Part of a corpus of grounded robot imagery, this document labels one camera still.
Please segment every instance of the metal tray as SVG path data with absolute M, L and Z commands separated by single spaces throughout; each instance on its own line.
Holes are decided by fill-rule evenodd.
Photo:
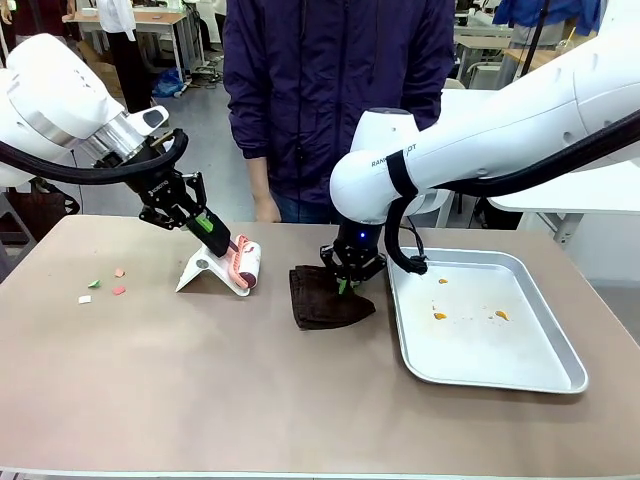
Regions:
M 429 271 L 423 276 L 391 259 L 388 265 L 402 356 L 414 375 L 450 385 L 586 390 L 582 362 L 520 260 L 473 250 L 425 253 Z M 446 318 L 436 319 L 437 313 Z

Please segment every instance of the blue jacket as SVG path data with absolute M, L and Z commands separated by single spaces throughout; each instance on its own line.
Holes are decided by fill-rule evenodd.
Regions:
M 224 85 L 245 158 L 267 157 L 276 193 L 328 204 L 363 111 L 438 119 L 454 12 L 454 0 L 229 0 Z
M 524 27 L 535 27 L 540 18 L 544 0 L 502 0 L 495 24 L 514 23 Z M 555 25 L 570 18 L 577 18 L 576 33 L 589 35 L 600 28 L 600 0 L 551 0 L 546 25 Z

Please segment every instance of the brown towel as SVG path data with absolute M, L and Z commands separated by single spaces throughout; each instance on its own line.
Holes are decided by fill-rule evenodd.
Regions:
M 353 325 L 376 311 L 373 302 L 339 285 L 323 267 L 298 266 L 289 271 L 293 316 L 301 330 L 326 330 Z

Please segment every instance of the person's hand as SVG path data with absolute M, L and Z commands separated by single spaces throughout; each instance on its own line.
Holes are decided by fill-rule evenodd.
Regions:
M 0 16 L 2 16 L 2 21 L 4 23 L 11 25 L 11 20 L 13 20 L 11 17 L 11 10 L 9 10 L 9 5 L 4 2 L 0 5 Z
M 262 223 L 280 223 L 280 210 L 271 195 L 255 199 L 256 220 Z

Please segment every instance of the black strap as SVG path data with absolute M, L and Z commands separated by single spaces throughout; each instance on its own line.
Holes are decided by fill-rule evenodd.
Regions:
M 387 157 L 387 168 L 389 169 L 389 177 L 391 177 L 391 183 L 393 183 L 393 188 L 396 189 L 396 192 L 403 197 L 411 198 L 418 194 L 418 189 L 409 176 L 407 164 L 404 161 L 403 150 L 392 153 Z

